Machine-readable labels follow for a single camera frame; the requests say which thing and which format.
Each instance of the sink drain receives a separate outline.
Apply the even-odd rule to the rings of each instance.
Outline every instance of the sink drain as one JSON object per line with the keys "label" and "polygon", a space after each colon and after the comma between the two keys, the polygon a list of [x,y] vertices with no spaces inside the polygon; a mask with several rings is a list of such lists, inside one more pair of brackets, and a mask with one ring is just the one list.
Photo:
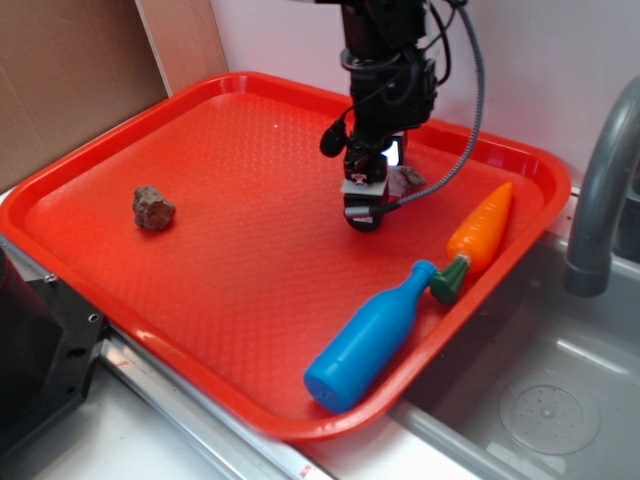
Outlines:
{"label": "sink drain", "polygon": [[548,455],[583,449],[600,427],[593,398],[552,374],[523,377],[507,387],[500,399],[500,420],[520,445]]}

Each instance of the toy carrot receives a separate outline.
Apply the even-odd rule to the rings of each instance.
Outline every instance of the toy carrot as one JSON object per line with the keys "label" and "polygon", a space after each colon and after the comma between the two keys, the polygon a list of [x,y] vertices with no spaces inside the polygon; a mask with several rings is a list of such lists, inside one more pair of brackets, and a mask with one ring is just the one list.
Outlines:
{"label": "toy carrot", "polygon": [[502,240],[511,199],[513,182],[495,189],[469,214],[447,243],[449,265],[431,280],[431,294],[441,303],[451,305],[467,273],[485,270],[493,260]]}

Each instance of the tray rim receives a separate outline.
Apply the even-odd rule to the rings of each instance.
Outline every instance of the tray rim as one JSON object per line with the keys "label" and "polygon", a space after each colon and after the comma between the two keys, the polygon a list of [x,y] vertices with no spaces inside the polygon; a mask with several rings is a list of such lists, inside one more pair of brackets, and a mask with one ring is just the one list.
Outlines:
{"label": "tray rim", "polygon": [[[124,140],[121,137],[126,137],[126,135],[123,134],[125,131],[131,132],[131,130],[133,130],[135,133],[149,126],[152,127],[150,131],[154,131],[164,125],[166,121],[173,118],[172,115],[176,111],[184,112],[183,109],[193,108],[215,95],[249,92],[257,93],[258,95],[267,93],[269,97],[273,97],[283,91],[291,93],[292,90],[302,95],[305,99],[308,97],[321,96],[323,99],[321,113],[328,115],[335,114],[337,116],[345,106],[350,104],[350,98],[347,96],[327,92],[316,87],[263,73],[237,72],[204,79],[176,96],[163,100],[150,109],[107,131],[21,182],[7,196],[2,205],[0,205],[0,232],[6,235],[10,241],[28,255],[32,256],[35,261],[65,279],[65,281],[70,283],[90,301],[103,307],[100,304],[112,300],[111,296],[107,295],[105,297],[104,294],[99,291],[99,288],[95,288],[91,282],[87,282],[82,275],[77,274],[72,266],[66,265],[56,257],[54,252],[50,252],[44,248],[40,242],[23,231],[19,224],[22,215],[37,203],[39,199],[54,191],[59,186],[64,185],[70,179],[75,178],[79,171],[87,171],[92,166],[109,158],[108,155],[106,158],[101,158],[105,156],[103,153],[94,155],[94,151],[100,148],[111,151],[112,153],[119,151]],[[301,105],[300,102],[287,103],[298,106]],[[446,146],[446,149],[440,149],[453,152],[458,149],[461,151],[464,145],[460,148],[456,142],[451,142],[451,140],[458,138],[466,142],[469,129],[432,119],[416,132],[412,131],[410,135],[416,133],[415,136],[421,138],[421,135],[425,132],[429,132],[430,134],[436,132],[442,139],[438,140],[436,138],[435,141],[440,141],[442,147]],[[131,143],[131,136],[129,136],[125,143]],[[217,372],[212,372],[198,362],[194,362],[181,352],[179,348],[176,348],[177,346],[172,346],[167,340],[160,339],[156,336],[151,340],[145,339],[142,345],[178,373],[186,369],[192,377],[188,379],[188,381],[192,382],[206,395],[220,402],[235,415],[244,419],[255,428],[280,439],[287,441],[306,441],[332,438],[373,422],[391,408],[404,390],[435,355],[437,355],[446,342],[464,325],[471,313],[480,306],[482,301],[484,301],[493,288],[495,288],[495,285],[509,273],[520,258],[544,233],[548,225],[562,211],[569,199],[571,190],[569,174],[562,162],[552,154],[537,147],[485,132],[482,132],[479,136],[478,147],[480,149],[500,148],[502,150],[506,148],[516,155],[535,158],[535,172],[527,176],[527,178],[533,180],[541,190],[545,203],[534,220],[505,248],[485,273],[477,279],[467,294],[443,317],[443,320],[445,318],[449,318],[449,320],[447,322],[440,321],[422,342],[399,364],[393,374],[354,409],[320,420],[291,420],[281,418],[262,408],[259,402],[249,398],[244,392],[239,391],[230,382],[218,375]],[[50,184],[47,185],[46,180],[51,178],[55,178],[56,182],[49,182]],[[104,308],[104,310],[107,313],[111,311],[112,315],[113,313],[131,314],[131,312],[126,312],[125,305],[112,305],[109,308]],[[140,340],[135,336],[133,336],[133,338],[135,341]],[[212,384],[212,376],[215,378],[215,394],[207,388]]]}

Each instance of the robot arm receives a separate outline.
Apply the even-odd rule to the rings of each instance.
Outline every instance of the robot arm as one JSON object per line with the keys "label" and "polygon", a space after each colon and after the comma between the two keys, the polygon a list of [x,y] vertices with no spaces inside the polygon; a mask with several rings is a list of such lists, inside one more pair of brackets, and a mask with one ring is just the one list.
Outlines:
{"label": "robot arm", "polygon": [[[454,9],[466,4],[466,0],[446,1]],[[435,62],[426,58],[425,48],[419,46],[426,36],[429,2],[313,3],[341,6],[346,43],[341,62],[351,74],[353,100],[352,106],[325,132],[320,149],[326,156],[335,157],[346,148],[342,188],[345,216],[357,230],[375,230],[382,214],[370,212],[379,206],[391,206],[387,201],[388,166],[383,152],[398,134],[418,128],[429,119],[436,98]],[[347,135],[345,118],[351,110],[355,122]],[[347,211],[369,213],[346,215]]]}

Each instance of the metal sink basin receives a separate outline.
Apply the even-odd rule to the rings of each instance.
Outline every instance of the metal sink basin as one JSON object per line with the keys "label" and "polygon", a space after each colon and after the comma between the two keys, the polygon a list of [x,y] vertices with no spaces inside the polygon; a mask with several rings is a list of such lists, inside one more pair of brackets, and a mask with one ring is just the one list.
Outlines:
{"label": "metal sink basin", "polygon": [[565,249],[539,241],[392,412],[481,478],[638,478],[640,267],[579,298]]}

